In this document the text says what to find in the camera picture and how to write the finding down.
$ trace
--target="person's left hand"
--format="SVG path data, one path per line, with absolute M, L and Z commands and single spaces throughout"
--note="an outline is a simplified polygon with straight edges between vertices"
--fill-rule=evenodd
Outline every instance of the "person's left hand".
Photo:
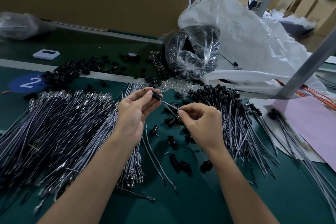
M 158 108 L 161 101 L 153 96 L 153 87 L 137 90 L 118 105 L 118 120 L 113 132 L 122 136 L 125 143 L 134 148 L 141 140 L 147 116 Z

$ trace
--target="blue circle sticker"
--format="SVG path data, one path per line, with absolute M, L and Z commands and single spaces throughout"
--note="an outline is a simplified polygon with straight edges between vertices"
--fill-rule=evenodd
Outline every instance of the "blue circle sticker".
M 47 86 L 42 78 L 41 72 L 26 74 L 15 78 L 8 84 L 9 90 L 15 93 L 31 93 L 38 90 L 44 90 Z

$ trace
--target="digital display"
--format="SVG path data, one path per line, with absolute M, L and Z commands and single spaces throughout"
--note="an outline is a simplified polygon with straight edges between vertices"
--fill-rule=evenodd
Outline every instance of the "digital display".
M 51 52 L 51 51 L 42 51 L 42 53 L 55 54 L 56 52 Z

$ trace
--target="forearm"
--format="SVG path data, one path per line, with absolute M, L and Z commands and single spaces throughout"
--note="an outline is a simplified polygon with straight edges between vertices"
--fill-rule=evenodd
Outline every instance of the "forearm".
M 227 150 L 209 154 L 209 159 L 219 176 L 220 186 L 235 224 L 278 223 Z
M 132 150 L 112 134 L 38 224 L 98 223 Z

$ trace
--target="white number 2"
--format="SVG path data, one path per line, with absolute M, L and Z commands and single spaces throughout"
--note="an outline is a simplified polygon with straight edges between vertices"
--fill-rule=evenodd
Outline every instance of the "white number 2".
M 20 87 L 24 87 L 24 88 L 32 88 L 33 86 L 28 86 L 30 84 L 34 84 L 34 83 L 38 83 L 40 82 L 42 79 L 39 78 L 39 77 L 34 77 L 34 78 L 30 78 L 30 80 L 36 80 L 35 82 L 28 82 L 28 83 L 25 83 L 25 84 L 22 84 L 20 85 Z

